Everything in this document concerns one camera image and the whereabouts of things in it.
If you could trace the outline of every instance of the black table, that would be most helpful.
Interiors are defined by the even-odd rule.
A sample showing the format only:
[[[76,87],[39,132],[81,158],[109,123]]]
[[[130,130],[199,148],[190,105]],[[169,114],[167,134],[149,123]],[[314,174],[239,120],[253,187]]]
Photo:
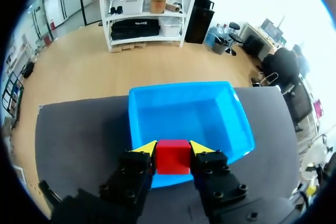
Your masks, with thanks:
[[[231,165],[248,199],[288,197],[299,181],[298,145],[291,117],[274,87],[236,88],[256,149]],[[60,197],[82,188],[98,195],[124,150],[131,149],[128,97],[45,105],[36,124],[40,180]],[[204,220],[193,182],[153,189],[138,223],[193,223]]]

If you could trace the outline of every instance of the black jacket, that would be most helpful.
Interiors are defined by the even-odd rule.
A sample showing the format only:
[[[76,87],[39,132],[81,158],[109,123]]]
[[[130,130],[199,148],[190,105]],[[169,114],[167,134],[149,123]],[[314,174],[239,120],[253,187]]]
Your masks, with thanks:
[[[276,72],[279,78],[271,85],[279,85],[282,89],[290,84],[296,84],[300,69],[294,52],[286,48],[279,48],[274,55],[269,54],[261,63],[265,77]]]

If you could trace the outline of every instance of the cable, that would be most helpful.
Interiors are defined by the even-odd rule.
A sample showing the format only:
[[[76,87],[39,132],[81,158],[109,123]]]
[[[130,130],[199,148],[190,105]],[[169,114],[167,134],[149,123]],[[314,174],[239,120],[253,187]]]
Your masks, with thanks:
[[[307,195],[306,195],[306,193],[304,193],[304,192],[302,192],[302,191],[299,191],[299,194],[302,196],[302,198],[303,198],[303,201],[304,201],[304,203],[305,203],[305,205],[306,205],[306,209],[308,209],[308,207],[309,207],[309,202],[308,202],[308,197],[307,197]]]

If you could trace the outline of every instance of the wooden pallet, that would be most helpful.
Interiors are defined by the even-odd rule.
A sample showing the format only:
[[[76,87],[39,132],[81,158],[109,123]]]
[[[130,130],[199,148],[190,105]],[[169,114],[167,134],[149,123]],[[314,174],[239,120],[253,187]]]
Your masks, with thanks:
[[[131,51],[134,48],[145,48],[147,43],[145,42],[136,42],[136,43],[127,43],[122,45],[117,45],[112,47],[111,52],[122,52],[124,50]]]

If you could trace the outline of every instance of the shelf rack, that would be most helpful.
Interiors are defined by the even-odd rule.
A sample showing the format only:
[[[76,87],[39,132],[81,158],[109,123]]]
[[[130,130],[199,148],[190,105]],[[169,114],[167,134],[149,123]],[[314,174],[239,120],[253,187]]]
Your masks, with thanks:
[[[1,99],[2,106],[14,120],[12,128],[15,127],[20,117],[20,104],[24,91],[24,85],[20,81],[21,76],[22,72],[18,76],[14,71],[9,74]]]
[[[162,14],[150,13],[149,10],[144,8],[144,11],[140,14],[114,14],[111,15],[110,8],[113,6],[113,0],[99,0],[100,1],[100,12],[101,20],[103,23],[103,30],[106,39],[107,46],[109,51],[112,50],[112,47],[119,44],[126,44],[132,42],[142,42],[142,41],[179,41],[180,47],[184,44],[185,35],[187,32],[188,24],[191,17],[191,12],[193,10],[195,0],[180,0],[182,3],[182,13],[175,13],[169,10],[165,10]],[[138,37],[131,39],[121,39],[121,40],[112,40],[111,38],[111,24],[116,20],[128,19],[128,18],[146,18],[146,17],[176,17],[182,22],[182,30],[179,36],[177,37],[164,37],[161,34],[151,37]]]

